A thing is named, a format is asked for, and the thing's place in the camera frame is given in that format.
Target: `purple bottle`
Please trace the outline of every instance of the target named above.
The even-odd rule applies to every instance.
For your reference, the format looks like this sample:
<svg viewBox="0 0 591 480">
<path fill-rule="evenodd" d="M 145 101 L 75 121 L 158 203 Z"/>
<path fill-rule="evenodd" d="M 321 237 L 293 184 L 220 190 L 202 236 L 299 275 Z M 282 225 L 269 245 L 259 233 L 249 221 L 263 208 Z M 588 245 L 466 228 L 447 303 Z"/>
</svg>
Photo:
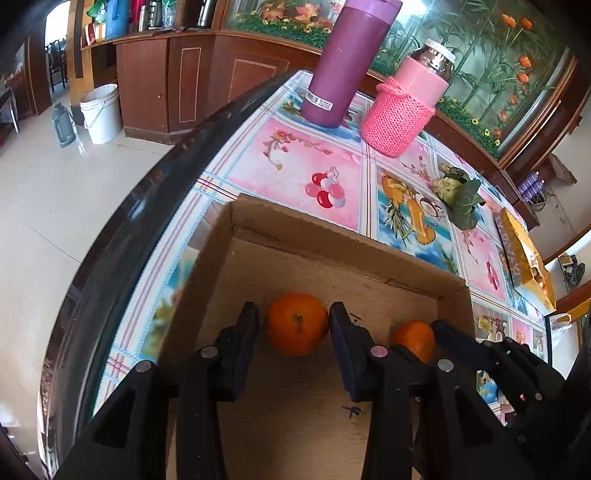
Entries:
<svg viewBox="0 0 591 480">
<path fill-rule="evenodd" d="M 539 174 L 540 174 L 540 172 L 538 172 L 538 171 L 531 172 L 525 178 L 525 180 L 519 184 L 519 186 L 517 187 L 517 191 L 523 195 L 525 193 L 525 191 L 535 183 L 535 181 L 538 179 Z"/>
<path fill-rule="evenodd" d="M 326 128 L 340 125 L 401 7 L 400 0 L 345 2 L 301 107 L 306 120 Z"/>
<path fill-rule="evenodd" d="M 526 202 L 529 202 L 542 190 L 544 190 L 544 180 L 536 180 L 525 192 L 523 192 L 522 197 Z"/>
</svg>

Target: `fish tank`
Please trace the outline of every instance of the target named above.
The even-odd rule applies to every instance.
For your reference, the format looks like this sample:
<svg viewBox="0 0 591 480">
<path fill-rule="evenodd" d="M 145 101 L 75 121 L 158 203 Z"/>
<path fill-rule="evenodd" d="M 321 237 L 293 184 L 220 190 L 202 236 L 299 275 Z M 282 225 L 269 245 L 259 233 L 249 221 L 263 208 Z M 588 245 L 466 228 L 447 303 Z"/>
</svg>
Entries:
<svg viewBox="0 0 591 480">
<path fill-rule="evenodd" d="M 345 0 L 316 1 L 235 0 L 225 27 L 322 48 Z M 393 74 L 428 38 L 456 55 L 438 109 L 497 159 L 544 106 L 571 57 L 526 0 L 403 0 L 371 69 Z"/>
</svg>

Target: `green vegetable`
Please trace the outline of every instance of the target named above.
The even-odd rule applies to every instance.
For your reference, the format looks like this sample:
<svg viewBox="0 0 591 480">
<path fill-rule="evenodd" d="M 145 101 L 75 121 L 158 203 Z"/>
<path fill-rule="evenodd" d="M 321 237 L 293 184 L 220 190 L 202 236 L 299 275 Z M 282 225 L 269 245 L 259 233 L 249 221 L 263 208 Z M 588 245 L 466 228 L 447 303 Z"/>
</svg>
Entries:
<svg viewBox="0 0 591 480">
<path fill-rule="evenodd" d="M 462 186 L 461 181 L 448 176 L 433 180 L 433 191 L 448 207 L 455 205 L 457 194 L 460 192 Z"/>
<path fill-rule="evenodd" d="M 457 181 L 460 181 L 462 183 L 470 181 L 470 177 L 468 176 L 468 174 L 458 167 L 449 167 L 449 172 L 447 172 L 445 176 L 449 179 L 456 179 Z"/>
<path fill-rule="evenodd" d="M 482 206 L 486 205 L 486 200 L 478 194 L 474 195 L 474 202 L 477 203 L 478 205 L 482 205 Z"/>
<path fill-rule="evenodd" d="M 479 188 L 480 180 L 470 180 L 457 193 L 450 220 L 460 230 L 472 230 L 478 223 L 474 209 L 479 203 L 479 199 L 482 199 L 478 195 Z"/>
</svg>

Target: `knitted pink sleeve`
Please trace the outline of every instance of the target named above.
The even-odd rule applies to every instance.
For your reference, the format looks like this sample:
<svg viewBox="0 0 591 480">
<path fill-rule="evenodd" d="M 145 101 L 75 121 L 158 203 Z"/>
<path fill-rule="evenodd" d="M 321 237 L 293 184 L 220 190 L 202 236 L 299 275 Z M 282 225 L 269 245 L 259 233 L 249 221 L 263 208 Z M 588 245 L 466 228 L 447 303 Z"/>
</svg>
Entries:
<svg viewBox="0 0 591 480">
<path fill-rule="evenodd" d="M 361 136 L 379 152 L 397 157 L 435 113 L 403 90 L 392 77 L 378 85 L 378 97 L 361 123 Z"/>
</svg>

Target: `tangerine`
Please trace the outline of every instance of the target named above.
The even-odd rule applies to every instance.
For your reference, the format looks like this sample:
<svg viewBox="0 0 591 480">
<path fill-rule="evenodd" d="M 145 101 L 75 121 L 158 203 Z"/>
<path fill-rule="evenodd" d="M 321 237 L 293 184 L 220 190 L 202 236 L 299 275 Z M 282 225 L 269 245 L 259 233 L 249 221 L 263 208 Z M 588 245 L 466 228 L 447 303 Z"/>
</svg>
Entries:
<svg viewBox="0 0 591 480">
<path fill-rule="evenodd" d="M 328 331 L 329 314 L 312 295 L 288 293 L 276 299 L 267 310 L 265 334 L 283 355 L 307 355 Z"/>
<path fill-rule="evenodd" d="M 435 353 L 435 334 L 428 323 L 412 320 L 392 333 L 390 345 L 404 345 L 426 364 Z"/>
</svg>

